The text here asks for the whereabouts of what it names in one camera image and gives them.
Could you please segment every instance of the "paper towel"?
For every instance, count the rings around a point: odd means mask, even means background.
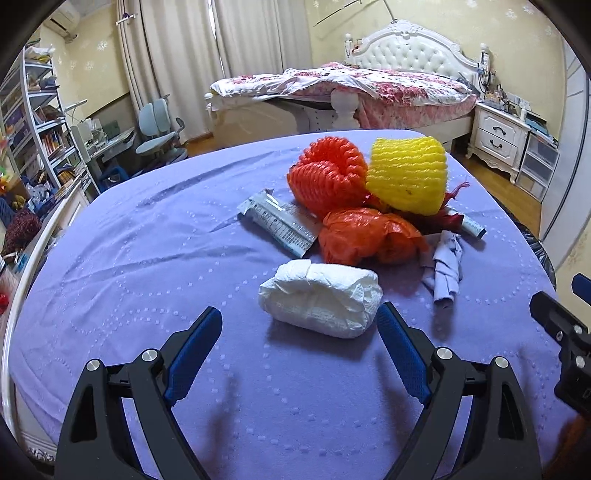
[[[382,300],[371,270],[292,260],[259,288],[259,305],[281,322],[338,338],[355,338],[374,321]]]

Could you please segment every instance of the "white headboard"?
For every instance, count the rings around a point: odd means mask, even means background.
[[[485,44],[480,49],[489,53]],[[352,35],[345,35],[345,59],[367,69],[405,69],[452,78],[461,73],[482,90],[478,63],[464,56],[457,43],[407,20],[398,20],[365,37],[357,48],[353,47]]]

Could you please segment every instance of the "nightstand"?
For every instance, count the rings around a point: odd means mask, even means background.
[[[529,132],[516,116],[477,102],[466,158],[478,156],[489,167],[506,171],[515,183]]]

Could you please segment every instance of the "white bookshelf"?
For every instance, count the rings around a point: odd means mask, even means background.
[[[51,183],[59,187],[61,182],[56,169],[70,165],[74,167],[74,175],[83,174],[83,190],[88,198],[94,199],[100,191],[74,143],[59,88],[29,91],[28,75],[38,80],[55,75],[53,64],[51,61],[41,63],[26,59],[23,50],[20,59],[0,85],[0,128],[5,132],[7,125],[14,125],[16,131],[14,143],[7,155],[12,170],[29,177],[39,170],[45,170]],[[55,107],[61,116],[45,123],[35,121],[39,118],[36,113],[47,105]],[[56,140],[53,147],[59,145],[55,150],[50,150],[44,143],[44,137],[49,135]]]

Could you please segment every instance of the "ceiling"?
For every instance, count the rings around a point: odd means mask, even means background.
[[[82,17],[91,14],[100,7],[111,3],[112,0],[70,0]]]

